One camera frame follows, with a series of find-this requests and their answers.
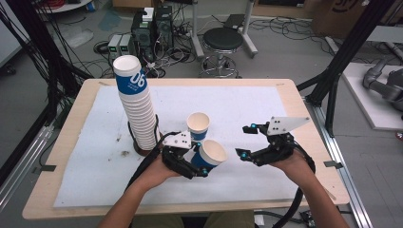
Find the table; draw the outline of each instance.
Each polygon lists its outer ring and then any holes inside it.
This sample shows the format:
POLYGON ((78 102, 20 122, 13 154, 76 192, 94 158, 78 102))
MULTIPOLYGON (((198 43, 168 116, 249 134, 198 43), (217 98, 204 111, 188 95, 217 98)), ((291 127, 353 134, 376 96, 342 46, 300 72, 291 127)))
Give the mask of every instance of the table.
MULTIPOLYGON (((295 84, 284 79, 148 79, 150 86, 275 86, 290 117, 306 117, 309 113, 301 100, 295 84)), ((86 116, 92 107, 100 86, 115 86, 114 79, 86 80, 65 125, 59 134, 48 157, 47 164, 57 165, 54 172, 43 172, 29 197, 23 211, 25 219, 61 219, 88 216, 103 216, 109 207, 53 208, 62 182, 67 161, 86 116)), ((317 129, 313 122, 293 131, 302 147, 308 151, 317 164, 317 177, 328 191, 335 204, 347 204, 348 193, 333 167, 325 167, 323 162, 330 161, 317 129)), ((259 209, 270 207, 288 207, 291 201, 234 201, 226 203, 199 203, 194 205, 149 205, 139 207, 137 214, 191 213, 225 210, 259 209)))

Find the human hand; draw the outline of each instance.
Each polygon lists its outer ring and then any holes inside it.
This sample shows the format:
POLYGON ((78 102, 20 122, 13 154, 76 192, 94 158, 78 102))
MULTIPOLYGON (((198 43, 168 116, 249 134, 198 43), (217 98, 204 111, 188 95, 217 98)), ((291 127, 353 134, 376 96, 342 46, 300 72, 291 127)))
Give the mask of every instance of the human hand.
POLYGON ((163 158, 159 155, 138 177, 131 186, 135 185, 145 192, 153 187, 156 187, 171 177, 180 176, 175 171, 172 171, 166 167, 163 163, 163 158))
POLYGON ((296 149, 288 159, 277 161, 270 165, 281 169, 291 181, 301 188, 316 179, 314 172, 309 167, 305 158, 296 149))

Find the stool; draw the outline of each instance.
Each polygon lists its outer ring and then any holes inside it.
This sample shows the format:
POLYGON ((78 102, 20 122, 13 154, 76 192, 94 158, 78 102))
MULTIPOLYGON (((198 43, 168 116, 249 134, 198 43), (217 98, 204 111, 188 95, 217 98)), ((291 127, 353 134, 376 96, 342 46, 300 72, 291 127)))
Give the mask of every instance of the stool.
POLYGON ((208 30, 202 37, 202 44, 208 50, 216 55, 210 55, 201 63, 199 75, 206 73, 217 78, 226 78, 236 74, 236 78, 240 78, 238 71, 235 69, 235 62, 224 56, 223 54, 234 53, 242 46, 242 36, 230 28, 212 28, 208 30))

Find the computer tower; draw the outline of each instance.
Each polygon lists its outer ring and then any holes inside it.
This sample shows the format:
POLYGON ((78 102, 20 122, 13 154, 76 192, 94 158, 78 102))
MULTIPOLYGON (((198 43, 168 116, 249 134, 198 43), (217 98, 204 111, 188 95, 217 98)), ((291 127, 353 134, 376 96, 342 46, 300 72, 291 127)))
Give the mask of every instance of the computer tower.
POLYGON ((144 21, 143 11, 136 12, 131 26, 131 34, 137 58, 142 66, 155 61, 155 53, 158 51, 156 43, 157 30, 155 20, 144 21))
POLYGON ((156 10, 155 20, 157 24, 158 41, 163 50, 174 47, 172 28, 172 7, 162 6, 156 10))

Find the person's right hand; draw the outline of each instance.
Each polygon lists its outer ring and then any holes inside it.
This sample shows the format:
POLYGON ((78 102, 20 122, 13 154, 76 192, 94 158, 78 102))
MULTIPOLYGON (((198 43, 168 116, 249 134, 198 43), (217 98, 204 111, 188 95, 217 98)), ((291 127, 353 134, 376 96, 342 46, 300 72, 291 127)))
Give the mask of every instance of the person's right hand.
POLYGON ((281 169, 291 181, 301 188, 309 184, 312 178, 316 178, 305 158, 296 149, 288 159, 270 165, 281 169))

